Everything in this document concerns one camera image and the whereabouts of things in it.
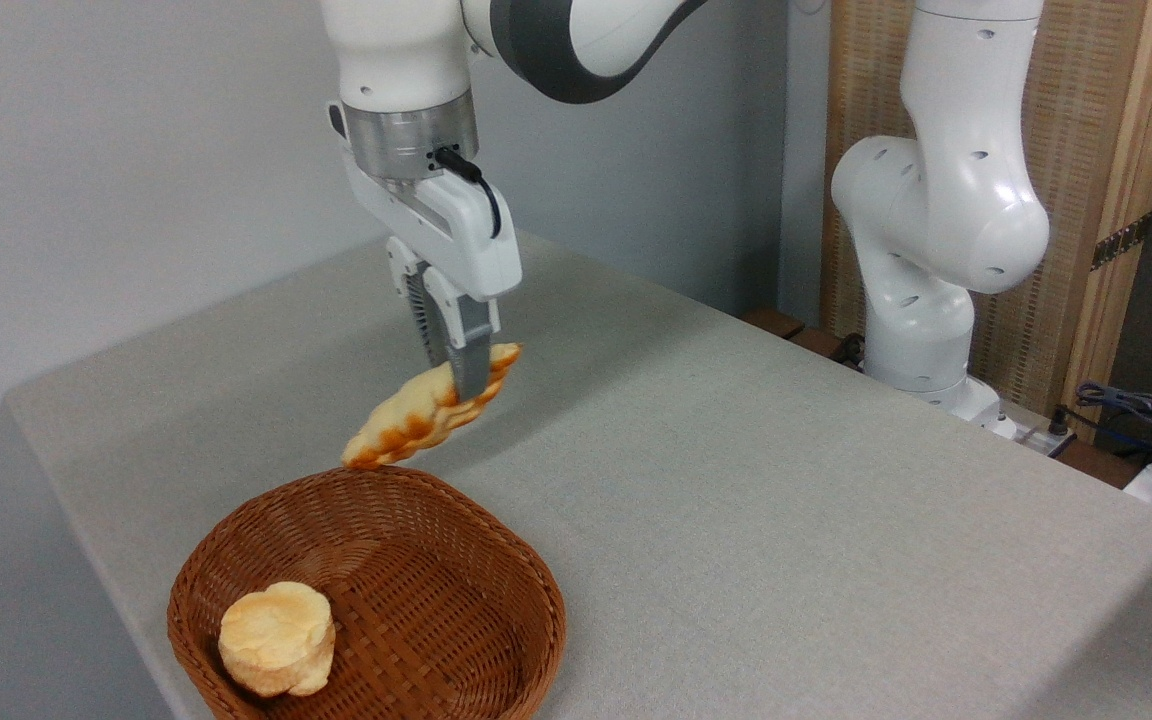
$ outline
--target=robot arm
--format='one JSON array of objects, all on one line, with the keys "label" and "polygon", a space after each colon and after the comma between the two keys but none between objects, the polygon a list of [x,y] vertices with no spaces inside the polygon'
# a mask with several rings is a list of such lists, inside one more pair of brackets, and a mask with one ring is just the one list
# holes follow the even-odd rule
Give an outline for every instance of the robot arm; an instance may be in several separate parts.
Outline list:
[{"label": "robot arm", "polygon": [[591,103],[630,82],[703,1],[321,0],[349,184],[393,232],[394,287],[461,397],[486,387],[497,300],[522,278],[509,206],[471,164],[472,58],[498,55],[545,94]]},{"label": "robot arm", "polygon": [[967,374],[969,290],[1024,281],[1047,213],[1020,132],[1043,0],[918,0],[901,99],[917,141],[869,137],[833,174],[867,301],[865,374],[1007,434],[998,395]]},{"label": "robot arm", "polygon": [[470,35],[536,90],[594,103],[632,81],[705,0],[463,0]]},{"label": "robot arm", "polygon": [[[627,85],[704,0],[321,0],[340,60],[333,126],[358,200],[394,232],[394,282],[431,363],[476,396],[521,281],[508,205],[470,160],[470,63],[498,56],[552,99]],[[847,151],[833,197],[867,294],[865,372],[970,420],[996,418],[967,378],[968,290],[1033,272],[1047,215],[1025,170],[1020,100],[1043,0],[916,0],[901,96],[917,141]]]}]

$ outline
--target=bread roll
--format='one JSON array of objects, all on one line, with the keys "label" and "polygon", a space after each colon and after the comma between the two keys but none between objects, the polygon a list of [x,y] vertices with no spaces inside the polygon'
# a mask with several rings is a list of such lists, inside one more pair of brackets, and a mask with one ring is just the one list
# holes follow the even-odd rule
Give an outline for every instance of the bread roll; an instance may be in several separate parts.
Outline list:
[{"label": "bread roll", "polygon": [[488,387],[483,395],[467,402],[457,397],[447,363],[410,379],[396,395],[371,411],[366,424],[346,446],[340,462],[346,468],[371,470],[442,442],[454,429],[483,414],[521,353],[522,346],[517,343],[493,344]]},{"label": "bread roll", "polygon": [[332,606],[305,584],[274,583],[229,606],[219,644],[229,676],[260,697],[319,692],[335,650]]}]

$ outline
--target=woven screen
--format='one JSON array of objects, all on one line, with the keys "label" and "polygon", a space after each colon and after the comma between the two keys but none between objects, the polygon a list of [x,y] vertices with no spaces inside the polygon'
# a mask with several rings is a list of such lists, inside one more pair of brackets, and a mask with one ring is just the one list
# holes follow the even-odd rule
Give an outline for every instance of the woven screen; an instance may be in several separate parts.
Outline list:
[{"label": "woven screen", "polygon": [[[1046,414],[1064,386],[1087,273],[1119,142],[1146,3],[1047,0],[1024,101],[1029,173],[1052,219],[1046,259],[1026,282],[975,296],[972,373],[1000,395]],[[872,135],[914,136],[900,100],[914,3],[838,0],[828,165]],[[824,328],[864,332],[865,302],[846,226],[833,205],[824,223]]]}]

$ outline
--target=white wall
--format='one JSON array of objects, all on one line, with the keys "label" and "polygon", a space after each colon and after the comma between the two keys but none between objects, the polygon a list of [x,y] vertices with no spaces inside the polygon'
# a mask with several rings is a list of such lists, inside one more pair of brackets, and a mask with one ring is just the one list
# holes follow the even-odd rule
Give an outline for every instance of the white wall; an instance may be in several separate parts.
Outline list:
[{"label": "white wall", "polygon": [[[323,118],[320,23],[316,3],[0,0],[0,400],[378,236]],[[781,0],[713,0],[591,108],[479,65],[488,177],[521,227],[726,310],[772,301],[783,28]],[[0,422],[0,717],[164,714]]]}]

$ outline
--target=wicker basket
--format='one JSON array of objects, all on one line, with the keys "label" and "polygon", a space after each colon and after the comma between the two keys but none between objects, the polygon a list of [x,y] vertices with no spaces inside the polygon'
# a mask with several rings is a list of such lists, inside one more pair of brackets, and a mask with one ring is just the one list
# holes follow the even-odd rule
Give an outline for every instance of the wicker basket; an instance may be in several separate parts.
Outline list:
[{"label": "wicker basket", "polygon": [[[328,684],[263,700],[220,662],[220,617],[280,579],[325,593]],[[524,719],[558,674],[566,614],[550,569],[433,475],[329,470],[248,501],[180,569],[168,635],[215,717]]]}]

